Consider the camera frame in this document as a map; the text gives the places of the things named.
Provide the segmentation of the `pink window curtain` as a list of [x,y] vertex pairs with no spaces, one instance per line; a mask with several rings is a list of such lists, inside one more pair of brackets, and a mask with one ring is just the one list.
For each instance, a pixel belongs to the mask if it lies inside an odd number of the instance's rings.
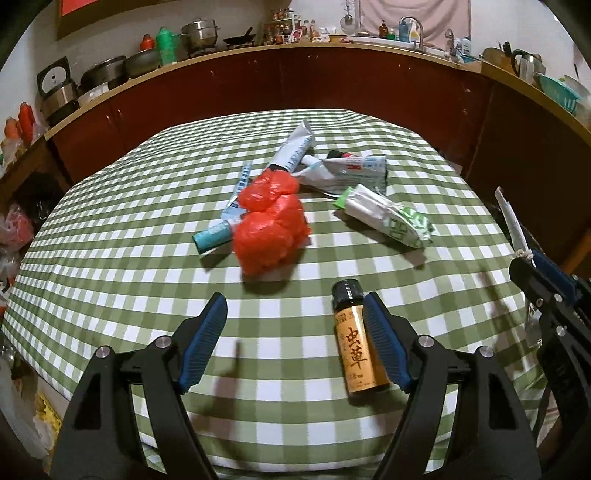
[[363,29],[370,33],[379,33],[383,22],[399,30],[401,19],[410,16],[422,24],[424,43],[428,46],[444,49],[448,29],[456,38],[472,37],[468,0],[363,0],[360,7]]

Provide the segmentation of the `red tube black cap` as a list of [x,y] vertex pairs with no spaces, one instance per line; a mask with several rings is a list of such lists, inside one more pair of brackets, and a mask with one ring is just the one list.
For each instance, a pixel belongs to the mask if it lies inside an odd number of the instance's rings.
[[338,151],[338,150],[331,150],[329,151],[327,158],[328,159],[335,159],[335,158],[348,158],[348,157],[352,157],[353,154],[349,153],[349,152],[342,152],[342,151]]

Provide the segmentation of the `amber bottle black cap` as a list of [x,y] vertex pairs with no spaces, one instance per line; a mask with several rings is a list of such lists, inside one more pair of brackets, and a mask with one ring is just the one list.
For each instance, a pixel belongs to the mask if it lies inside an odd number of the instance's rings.
[[390,381],[363,322],[363,289],[356,279],[332,285],[332,310],[346,389],[362,397],[388,387]]

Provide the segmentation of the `kitchen faucet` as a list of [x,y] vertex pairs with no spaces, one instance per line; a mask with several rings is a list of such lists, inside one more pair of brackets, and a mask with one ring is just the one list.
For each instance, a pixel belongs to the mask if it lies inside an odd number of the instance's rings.
[[400,39],[411,45],[414,50],[424,51],[424,28],[422,23],[413,16],[404,16],[399,21]]

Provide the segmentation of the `steel stock pot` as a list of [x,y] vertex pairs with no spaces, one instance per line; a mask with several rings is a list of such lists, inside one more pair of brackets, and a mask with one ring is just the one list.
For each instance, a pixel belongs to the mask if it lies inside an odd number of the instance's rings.
[[216,46],[218,27],[214,19],[197,18],[181,28],[180,38],[187,53]]

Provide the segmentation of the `white blue-lettered tube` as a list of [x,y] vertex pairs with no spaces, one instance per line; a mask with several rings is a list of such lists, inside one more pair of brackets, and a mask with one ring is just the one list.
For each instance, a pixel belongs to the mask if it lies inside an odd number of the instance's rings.
[[297,165],[301,163],[301,159],[304,158],[304,154],[314,146],[315,135],[311,131],[308,121],[303,120],[276,151],[273,159],[266,165],[266,169],[293,173]]

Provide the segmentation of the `green thermos jug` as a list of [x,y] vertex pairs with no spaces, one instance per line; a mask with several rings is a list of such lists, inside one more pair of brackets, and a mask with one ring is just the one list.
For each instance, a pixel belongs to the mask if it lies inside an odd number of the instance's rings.
[[176,63],[178,36],[166,27],[161,27],[156,34],[155,41],[160,55],[161,65],[166,66]]

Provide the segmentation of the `white green package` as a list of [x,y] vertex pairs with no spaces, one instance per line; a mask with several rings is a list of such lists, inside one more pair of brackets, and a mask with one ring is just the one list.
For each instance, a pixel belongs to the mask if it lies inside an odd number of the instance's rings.
[[435,228],[423,213],[362,184],[346,189],[335,199],[334,205],[346,215],[412,249],[425,249],[433,244]]

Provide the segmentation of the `open rice cooker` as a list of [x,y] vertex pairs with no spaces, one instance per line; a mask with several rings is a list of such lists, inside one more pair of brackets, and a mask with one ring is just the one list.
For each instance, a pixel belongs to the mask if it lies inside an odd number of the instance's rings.
[[41,112],[51,128],[79,108],[78,89],[66,56],[37,74],[37,88]]

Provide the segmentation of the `black wok pan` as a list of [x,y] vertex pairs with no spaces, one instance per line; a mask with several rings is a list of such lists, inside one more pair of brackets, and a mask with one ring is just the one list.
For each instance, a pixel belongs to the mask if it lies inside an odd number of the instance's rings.
[[240,36],[224,38],[223,42],[228,47],[239,47],[243,45],[252,45],[252,42],[256,38],[256,33],[252,32],[252,27]]

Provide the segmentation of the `red plastic bag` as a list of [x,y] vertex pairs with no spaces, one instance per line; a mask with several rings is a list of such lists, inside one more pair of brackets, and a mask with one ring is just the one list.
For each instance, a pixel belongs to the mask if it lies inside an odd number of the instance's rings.
[[245,216],[232,244],[243,275],[256,277],[290,263],[310,236],[298,189],[287,171],[266,169],[238,194]]

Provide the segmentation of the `red thermos jug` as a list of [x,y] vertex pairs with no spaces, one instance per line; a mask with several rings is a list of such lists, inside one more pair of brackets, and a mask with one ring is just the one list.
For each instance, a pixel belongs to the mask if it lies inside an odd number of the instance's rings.
[[156,47],[155,39],[150,34],[144,34],[139,45],[139,50],[150,50]]

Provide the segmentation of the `orange bottle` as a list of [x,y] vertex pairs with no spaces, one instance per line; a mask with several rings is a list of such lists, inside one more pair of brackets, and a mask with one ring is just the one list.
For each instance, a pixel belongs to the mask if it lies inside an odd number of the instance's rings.
[[18,123],[24,144],[30,146],[34,137],[35,117],[32,107],[26,102],[23,102],[19,107]]

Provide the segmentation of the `yellow snack wrapper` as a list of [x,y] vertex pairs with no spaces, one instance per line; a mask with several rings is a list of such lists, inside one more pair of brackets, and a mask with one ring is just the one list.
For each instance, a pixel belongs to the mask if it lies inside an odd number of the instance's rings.
[[523,258],[528,261],[532,266],[535,265],[533,250],[529,248],[525,233],[521,227],[521,224],[511,206],[510,202],[505,198],[501,187],[497,187],[495,190],[495,198],[498,206],[501,209],[504,220],[507,224],[511,244],[516,253],[516,256]]

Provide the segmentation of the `teal capped tube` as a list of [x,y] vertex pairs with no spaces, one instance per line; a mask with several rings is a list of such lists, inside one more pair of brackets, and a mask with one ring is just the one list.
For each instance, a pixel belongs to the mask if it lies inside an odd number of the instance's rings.
[[229,243],[233,238],[233,230],[242,222],[245,215],[245,208],[240,207],[238,195],[249,186],[250,171],[252,171],[252,160],[247,160],[242,165],[242,171],[238,176],[238,183],[235,184],[231,198],[221,212],[219,220],[205,230],[193,235],[193,242],[197,246],[200,255],[214,250]]

